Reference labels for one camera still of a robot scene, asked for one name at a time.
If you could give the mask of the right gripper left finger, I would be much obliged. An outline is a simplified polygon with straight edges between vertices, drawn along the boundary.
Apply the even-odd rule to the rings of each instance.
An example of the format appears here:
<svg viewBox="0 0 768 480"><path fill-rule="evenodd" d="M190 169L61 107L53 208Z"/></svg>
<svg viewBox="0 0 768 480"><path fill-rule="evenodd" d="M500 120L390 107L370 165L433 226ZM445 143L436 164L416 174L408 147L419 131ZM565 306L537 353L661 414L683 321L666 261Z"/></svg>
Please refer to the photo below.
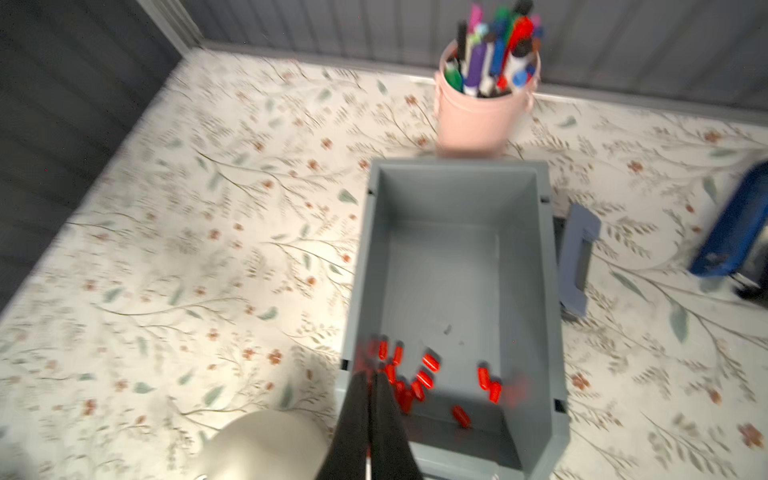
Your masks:
<svg viewBox="0 0 768 480"><path fill-rule="evenodd" d="M369 386L364 371L354 374L348 384L335 433L316 479L366 478L369 449Z"/></svg>

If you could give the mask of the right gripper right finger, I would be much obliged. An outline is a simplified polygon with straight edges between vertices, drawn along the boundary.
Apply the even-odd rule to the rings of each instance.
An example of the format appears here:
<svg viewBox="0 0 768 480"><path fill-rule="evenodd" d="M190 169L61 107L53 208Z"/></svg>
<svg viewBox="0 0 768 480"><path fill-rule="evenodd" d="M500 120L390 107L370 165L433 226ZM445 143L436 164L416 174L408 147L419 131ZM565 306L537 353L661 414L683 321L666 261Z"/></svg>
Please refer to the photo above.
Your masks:
<svg viewBox="0 0 768 480"><path fill-rule="evenodd" d="M371 384L371 475L373 479L423 479L393 387L381 372Z"/></svg>

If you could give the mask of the grey plastic parts bin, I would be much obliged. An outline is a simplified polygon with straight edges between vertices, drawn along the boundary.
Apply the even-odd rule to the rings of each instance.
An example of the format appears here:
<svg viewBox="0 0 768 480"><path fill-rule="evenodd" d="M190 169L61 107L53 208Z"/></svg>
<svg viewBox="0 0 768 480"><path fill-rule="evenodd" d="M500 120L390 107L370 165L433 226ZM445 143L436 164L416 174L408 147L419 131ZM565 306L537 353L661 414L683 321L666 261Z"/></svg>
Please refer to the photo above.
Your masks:
<svg viewBox="0 0 768 480"><path fill-rule="evenodd" d="M427 476L546 479L569 443L550 197L543 162L372 165L335 393L383 366L381 341L402 345L405 382L436 356L403 418Z"/></svg>

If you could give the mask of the white dome with screws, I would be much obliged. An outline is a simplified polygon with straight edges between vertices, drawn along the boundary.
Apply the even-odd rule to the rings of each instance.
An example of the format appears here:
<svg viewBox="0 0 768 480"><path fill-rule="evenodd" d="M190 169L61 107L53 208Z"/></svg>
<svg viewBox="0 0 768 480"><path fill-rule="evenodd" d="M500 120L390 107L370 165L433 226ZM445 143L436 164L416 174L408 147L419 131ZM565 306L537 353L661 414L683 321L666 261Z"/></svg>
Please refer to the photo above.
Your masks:
<svg viewBox="0 0 768 480"><path fill-rule="evenodd" d="M247 414L207 441L188 467L189 479L313 479L328 440L309 418L263 410Z"/></svg>

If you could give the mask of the red screw sleeve left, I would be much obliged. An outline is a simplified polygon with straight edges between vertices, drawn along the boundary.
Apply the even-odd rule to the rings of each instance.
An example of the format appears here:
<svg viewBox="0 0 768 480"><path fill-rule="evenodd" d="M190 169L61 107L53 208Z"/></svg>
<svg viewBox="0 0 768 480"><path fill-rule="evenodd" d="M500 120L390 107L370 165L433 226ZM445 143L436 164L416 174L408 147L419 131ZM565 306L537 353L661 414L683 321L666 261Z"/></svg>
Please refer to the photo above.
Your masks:
<svg viewBox="0 0 768 480"><path fill-rule="evenodd" d="M425 353L423 355L422 363L428 370L433 373L437 373L440 370L440 361L431 353Z"/></svg>

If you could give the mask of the red screw sleeve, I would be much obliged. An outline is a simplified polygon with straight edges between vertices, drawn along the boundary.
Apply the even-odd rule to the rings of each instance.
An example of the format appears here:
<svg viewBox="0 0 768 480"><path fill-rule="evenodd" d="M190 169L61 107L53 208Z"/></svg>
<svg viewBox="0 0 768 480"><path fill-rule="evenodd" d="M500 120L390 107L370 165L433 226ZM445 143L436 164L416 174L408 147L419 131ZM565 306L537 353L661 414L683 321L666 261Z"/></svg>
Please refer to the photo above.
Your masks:
<svg viewBox="0 0 768 480"><path fill-rule="evenodd" d="M478 384L484 391L488 391L491 385L490 372L485 365L480 365L477 368Z"/></svg>
<svg viewBox="0 0 768 480"><path fill-rule="evenodd" d="M428 370L433 373L437 373L440 370L440 361L431 353L425 353L423 355L422 363Z"/></svg>

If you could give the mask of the red screw sleeve right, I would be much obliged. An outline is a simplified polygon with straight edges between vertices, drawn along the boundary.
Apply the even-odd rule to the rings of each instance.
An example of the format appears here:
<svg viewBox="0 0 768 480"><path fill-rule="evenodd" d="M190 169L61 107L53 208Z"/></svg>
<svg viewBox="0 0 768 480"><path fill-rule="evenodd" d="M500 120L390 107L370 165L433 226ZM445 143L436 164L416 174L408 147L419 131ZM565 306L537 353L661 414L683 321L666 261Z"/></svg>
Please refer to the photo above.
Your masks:
<svg viewBox="0 0 768 480"><path fill-rule="evenodd" d="M485 365L480 365L477 368L478 384L484 391L488 391L491 385L490 372Z"/></svg>

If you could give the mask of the pink pen cup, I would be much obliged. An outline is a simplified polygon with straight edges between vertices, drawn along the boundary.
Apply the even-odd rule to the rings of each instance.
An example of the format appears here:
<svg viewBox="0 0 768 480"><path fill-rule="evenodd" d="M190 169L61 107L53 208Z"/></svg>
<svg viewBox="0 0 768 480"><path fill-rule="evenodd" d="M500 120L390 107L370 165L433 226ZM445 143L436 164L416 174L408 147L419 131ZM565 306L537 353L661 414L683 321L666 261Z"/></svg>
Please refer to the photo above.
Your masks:
<svg viewBox="0 0 768 480"><path fill-rule="evenodd" d="M543 28L532 1L503 5L487 19L474 4L457 23L434 75L437 151L489 157L506 148L532 111L541 76Z"/></svg>

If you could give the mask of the blue stapler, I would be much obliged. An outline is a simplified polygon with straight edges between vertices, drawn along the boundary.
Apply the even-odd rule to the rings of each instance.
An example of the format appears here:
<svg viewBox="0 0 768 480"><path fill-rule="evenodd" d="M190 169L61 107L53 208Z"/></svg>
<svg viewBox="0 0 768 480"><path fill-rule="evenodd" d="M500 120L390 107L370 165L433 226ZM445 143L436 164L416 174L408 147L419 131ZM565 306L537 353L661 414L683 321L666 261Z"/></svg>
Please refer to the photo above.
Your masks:
<svg viewBox="0 0 768 480"><path fill-rule="evenodd" d="M743 300L767 305L767 163L743 177L692 260L699 278L729 277Z"/></svg>

